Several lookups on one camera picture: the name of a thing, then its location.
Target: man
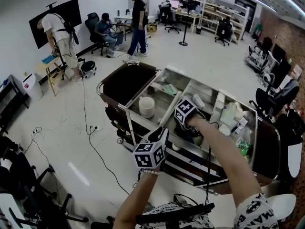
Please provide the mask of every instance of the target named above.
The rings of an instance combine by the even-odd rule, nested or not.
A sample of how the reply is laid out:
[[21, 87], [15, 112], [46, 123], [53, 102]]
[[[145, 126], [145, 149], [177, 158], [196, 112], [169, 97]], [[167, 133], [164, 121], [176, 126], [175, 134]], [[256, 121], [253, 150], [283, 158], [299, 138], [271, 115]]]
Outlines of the man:
[[78, 67], [78, 59], [76, 56], [75, 48], [73, 45], [72, 35], [64, 30], [64, 20], [58, 14], [48, 13], [37, 24], [38, 29], [44, 29], [47, 34], [49, 45], [52, 48], [52, 54], [56, 54], [56, 45], [53, 40], [55, 38], [56, 44], [61, 52], [62, 57], [65, 59], [68, 67], [73, 70], [74, 75], [72, 80], [76, 81], [80, 79], [80, 70]]
[[138, 56], [146, 57], [146, 38], [145, 38], [145, 26], [148, 24], [148, 18], [145, 14], [146, 10], [146, 1], [145, 0], [132, 0], [134, 2], [132, 10], [132, 27], [133, 27], [133, 36], [132, 43], [127, 52], [127, 56], [123, 60], [127, 62], [133, 60], [133, 54], [137, 48], [138, 43], [140, 43], [141, 53]]
[[[231, 139], [214, 126], [210, 125], [201, 116], [195, 115], [188, 121], [188, 125], [194, 126], [206, 138], [212, 152], [216, 156], [220, 165], [224, 169], [232, 190], [233, 199], [236, 206], [236, 216], [234, 219], [235, 229], [257, 229], [273, 228], [278, 229], [276, 217], [267, 199], [262, 194], [262, 190], [248, 162], [242, 156], [238, 148]], [[144, 170], [142, 177], [136, 188], [131, 192], [122, 204], [116, 217], [113, 229], [133, 229], [136, 226], [136, 216], [143, 213], [149, 196], [156, 183], [160, 167], [151, 171]], [[177, 203], [161, 205], [145, 214], [159, 214], [162, 212], [175, 211], [183, 209]], [[180, 228], [214, 228], [209, 221], [208, 215], [194, 216], [193, 219], [180, 222]], [[165, 229], [165, 223], [149, 223], [141, 227]]]
[[102, 19], [96, 24], [94, 32], [99, 34], [103, 37], [105, 42], [109, 43], [110, 50], [108, 51], [109, 54], [114, 54], [114, 51], [122, 50], [120, 46], [123, 43], [123, 32], [121, 33], [114, 33], [111, 32], [112, 23], [109, 19], [109, 14], [104, 13], [102, 14]]

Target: white t-shirt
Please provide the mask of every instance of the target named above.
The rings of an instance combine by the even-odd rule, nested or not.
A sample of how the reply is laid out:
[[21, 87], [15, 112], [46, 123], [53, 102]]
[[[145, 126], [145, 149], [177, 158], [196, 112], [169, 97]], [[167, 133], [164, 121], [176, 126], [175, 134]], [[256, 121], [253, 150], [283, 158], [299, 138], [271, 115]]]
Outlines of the white t-shirt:
[[65, 29], [63, 25], [63, 18], [58, 15], [60, 18], [58, 18], [55, 14], [48, 13], [46, 16], [42, 19], [42, 26], [44, 29], [44, 32], [51, 29], [51, 32], [53, 33], [53, 37], [58, 42], [61, 39], [69, 38], [70, 34], [66, 31], [58, 31], [60, 29]]

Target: wall-mounted tv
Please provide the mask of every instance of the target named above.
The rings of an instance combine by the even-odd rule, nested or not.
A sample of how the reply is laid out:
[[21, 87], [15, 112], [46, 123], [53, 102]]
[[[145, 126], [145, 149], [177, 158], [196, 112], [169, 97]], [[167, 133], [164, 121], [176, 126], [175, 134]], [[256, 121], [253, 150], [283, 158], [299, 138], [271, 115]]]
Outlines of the wall-mounted tv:
[[38, 21], [44, 16], [46, 16], [46, 14], [48, 13], [59, 14], [65, 21], [69, 21], [73, 27], [81, 24], [81, 13], [78, 5], [78, 0], [71, 0], [69, 2], [65, 2], [54, 7], [51, 10], [45, 11], [44, 13], [36, 16], [34, 19], [31, 19], [29, 23], [38, 48], [41, 48], [42, 46], [48, 43], [46, 33], [44, 33], [43, 30], [37, 29]]

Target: jeans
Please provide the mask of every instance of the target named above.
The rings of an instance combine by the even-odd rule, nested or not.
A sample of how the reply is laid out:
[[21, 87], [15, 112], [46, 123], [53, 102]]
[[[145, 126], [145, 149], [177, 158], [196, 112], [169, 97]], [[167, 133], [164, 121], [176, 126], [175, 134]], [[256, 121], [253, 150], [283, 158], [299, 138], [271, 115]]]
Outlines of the jeans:
[[104, 36], [105, 42], [109, 43], [109, 48], [114, 50], [116, 45], [120, 45], [123, 43], [123, 38], [124, 35], [123, 33], [115, 34], [115, 33], [110, 33], [109, 35]]
[[134, 26], [133, 28], [133, 36], [132, 36], [132, 43], [128, 50], [128, 54], [133, 56], [135, 49], [137, 48], [138, 43], [140, 42], [140, 51], [141, 53], [146, 53], [146, 38], [145, 38], [145, 30], [143, 26], [143, 30], [139, 30], [138, 26]]

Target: hand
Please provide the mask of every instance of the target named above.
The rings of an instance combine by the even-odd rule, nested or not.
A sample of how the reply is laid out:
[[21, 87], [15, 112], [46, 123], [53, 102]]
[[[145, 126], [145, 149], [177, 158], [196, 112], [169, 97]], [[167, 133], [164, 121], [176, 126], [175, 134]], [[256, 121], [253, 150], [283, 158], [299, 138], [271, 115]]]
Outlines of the hand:
[[192, 116], [189, 120], [187, 120], [187, 124], [189, 126], [193, 126], [195, 127], [198, 123], [198, 121], [203, 120], [203, 118], [198, 115], [198, 114], [194, 114], [194, 116]]

